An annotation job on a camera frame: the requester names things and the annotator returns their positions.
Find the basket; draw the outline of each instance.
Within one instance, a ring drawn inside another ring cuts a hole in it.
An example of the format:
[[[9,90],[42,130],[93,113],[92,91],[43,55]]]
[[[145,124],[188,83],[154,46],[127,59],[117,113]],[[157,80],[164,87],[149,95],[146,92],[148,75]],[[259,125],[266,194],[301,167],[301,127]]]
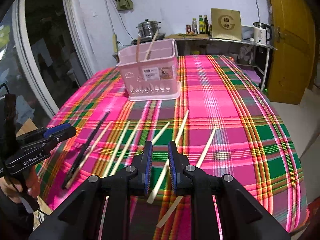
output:
[[[174,39],[155,41],[149,59],[144,60],[150,42],[140,44],[139,62],[137,45],[119,51],[117,67],[121,73],[130,101],[169,100],[180,96],[177,80],[177,45]]]

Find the dark bottle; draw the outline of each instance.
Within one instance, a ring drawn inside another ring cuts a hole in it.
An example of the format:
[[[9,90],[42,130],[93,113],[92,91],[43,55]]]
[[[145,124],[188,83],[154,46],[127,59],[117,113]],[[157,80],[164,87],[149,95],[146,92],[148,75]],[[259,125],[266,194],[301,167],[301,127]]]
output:
[[[204,27],[205,27],[205,34],[208,34],[210,36],[209,22],[206,15],[204,16]]]
[[[199,15],[199,34],[205,34],[205,26],[202,15]]]

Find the plaid tablecloth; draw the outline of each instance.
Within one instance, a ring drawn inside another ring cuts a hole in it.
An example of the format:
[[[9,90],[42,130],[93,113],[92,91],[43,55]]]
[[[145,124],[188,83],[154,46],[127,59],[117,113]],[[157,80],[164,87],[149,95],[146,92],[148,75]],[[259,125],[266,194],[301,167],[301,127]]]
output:
[[[139,130],[120,168],[129,165],[142,152],[145,141],[170,122],[153,147],[152,189],[167,159],[167,144],[175,139],[189,109],[178,151],[195,165],[216,125],[213,143],[201,168],[215,176],[232,174],[288,232],[297,228],[304,222],[307,210],[303,174],[290,135],[269,100],[225,56],[180,57],[178,74],[181,96],[163,101],[130,102],[116,68],[88,80],[50,122],[49,126],[69,122],[76,127],[77,134],[60,143],[52,157],[36,167],[42,198],[55,209],[89,175],[101,176],[127,120],[131,124],[118,155],[140,118]],[[61,190],[65,173],[106,111],[110,114],[100,130],[110,120],[112,126],[73,186]],[[183,198],[163,228],[155,227],[175,198],[169,176],[153,205],[147,204],[146,199],[132,198],[130,238],[190,239],[189,197]]]

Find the wooden door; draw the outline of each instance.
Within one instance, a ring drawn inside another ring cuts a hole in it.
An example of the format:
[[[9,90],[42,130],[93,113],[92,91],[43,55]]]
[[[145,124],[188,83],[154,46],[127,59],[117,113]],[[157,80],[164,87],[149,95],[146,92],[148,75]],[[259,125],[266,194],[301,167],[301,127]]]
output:
[[[299,104],[315,57],[315,24],[304,0],[271,0],[275,30],[268,98]]]

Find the white kettle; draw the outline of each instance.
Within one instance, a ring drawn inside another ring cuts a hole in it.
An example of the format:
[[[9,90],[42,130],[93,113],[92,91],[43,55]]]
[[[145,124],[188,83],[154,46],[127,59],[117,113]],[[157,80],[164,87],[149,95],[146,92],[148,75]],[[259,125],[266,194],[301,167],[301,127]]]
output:
[[[271,26],[265,23],[254,22],[254,42],[267,44],[267,41],[272,39]],[[267,39],[267,28],[270,31],[270,37]]]

